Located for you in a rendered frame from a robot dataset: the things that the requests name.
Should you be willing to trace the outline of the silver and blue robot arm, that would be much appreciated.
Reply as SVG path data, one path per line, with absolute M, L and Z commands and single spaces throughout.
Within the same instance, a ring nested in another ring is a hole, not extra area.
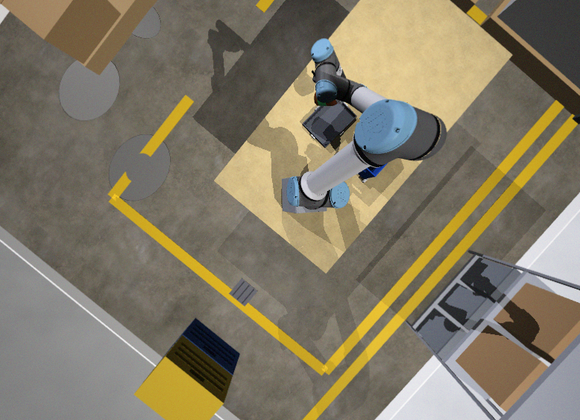
M 289 178 L 290 205 L 310 210 L 342 208 L 350 198 L 347 179 L 369 166 L 379 168 L 397 158 L 425 160 L 442 148 L 447 129 L 439 117 L 404 101 L 387 99 L 363 84 L 337 75 L 339 61 L 328 39 L 318 40 L 311 56 L 317 67 L 317 100 L 330 103 L 337 99 L 362 115 L 352 142 L 315 171 Z

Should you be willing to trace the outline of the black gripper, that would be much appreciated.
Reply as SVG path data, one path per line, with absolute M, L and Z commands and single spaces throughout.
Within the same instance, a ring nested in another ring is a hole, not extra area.
M 312 74 L 313 74 L 313 78 L 312 78 L 312 80 L 313 80 L 313 81 L 314 81 L 314 83 L 315 83 L 315 71 L 313 71 L 313 70 L 312 70 Z M 344 74 L 344 71 L 343 71 L 343 69 L 342 69 L 342 67 L 341 67 L 340 63 L 339 63 L 339 68 L 338 68 L 338 71 L 336 72 L 336 74 L 337 74 L 337 75 L 340 75 L 341 77 L 344 77 L 344 78 L 346 78 L 346 76 L 345 76 L 345 74 Z M 339 101 L 339 100 L 337 100 L 337 99 L 336 99 L 336 101 L 337 101 L 337 103 L 338 103 L 338 104 L 342 104 L 342 101 Z

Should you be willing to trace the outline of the blue plastic crate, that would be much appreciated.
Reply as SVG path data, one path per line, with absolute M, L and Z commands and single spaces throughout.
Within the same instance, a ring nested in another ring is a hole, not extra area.
M 369 166 L 365 170 L 358 173 L 363 179 L 376 177 L 380 171 L 387 165 L 387 163 L 379 168 Z

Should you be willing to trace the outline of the brown bottle with green label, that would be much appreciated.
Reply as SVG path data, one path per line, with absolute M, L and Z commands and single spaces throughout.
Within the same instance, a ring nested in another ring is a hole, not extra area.
M 337 101 L 336 100 L 334 100 L 334 101 L 332 101 L 330 103 L 326 103 L 326 102 L 325 103 L 322 103 L 322 102 L 319 102 L 319 100 L 317 100 L 317 98 L 316 98 L 316 92 L 315 92 L 315 95 L 314 95 L 314 102 L 315 102 L 315 104 L 317 106 L 334 106 L 334 105 L 337 104 Z

